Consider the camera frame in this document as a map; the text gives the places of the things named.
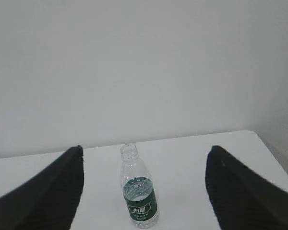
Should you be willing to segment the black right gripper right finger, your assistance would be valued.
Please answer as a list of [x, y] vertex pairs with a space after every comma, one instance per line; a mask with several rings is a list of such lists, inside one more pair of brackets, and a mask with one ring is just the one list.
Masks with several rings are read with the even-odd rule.
[[288, 230], [288, 192], [221, 146], [207, 155], [205, 187], [222, 230]]

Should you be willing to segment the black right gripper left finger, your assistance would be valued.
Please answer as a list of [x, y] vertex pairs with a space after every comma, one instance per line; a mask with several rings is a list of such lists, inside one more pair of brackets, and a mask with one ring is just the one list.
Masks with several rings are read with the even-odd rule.
[[69, 230], [83, 187], [83, 149], [78, 145], [0, 197], [0, 230]]

